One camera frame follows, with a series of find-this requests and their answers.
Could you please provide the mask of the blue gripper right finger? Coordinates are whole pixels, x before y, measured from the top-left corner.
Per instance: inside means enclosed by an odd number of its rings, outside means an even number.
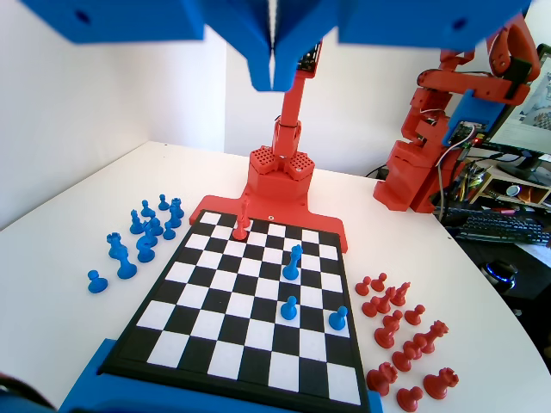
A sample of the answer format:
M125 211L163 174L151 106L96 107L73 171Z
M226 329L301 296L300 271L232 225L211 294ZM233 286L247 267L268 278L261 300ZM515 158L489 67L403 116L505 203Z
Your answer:
M332 29L341 43L467 51L528 8L529 1L279 1L274 90L294 83L299 59Z

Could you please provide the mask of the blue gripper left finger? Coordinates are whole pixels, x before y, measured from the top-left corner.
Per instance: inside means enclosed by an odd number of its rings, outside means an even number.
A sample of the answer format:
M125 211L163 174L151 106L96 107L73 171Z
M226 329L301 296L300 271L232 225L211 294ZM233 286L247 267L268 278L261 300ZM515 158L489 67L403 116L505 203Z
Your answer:
M209 26L247 60L252 86L272 90L266 1L25 1L76 44L202 40Z

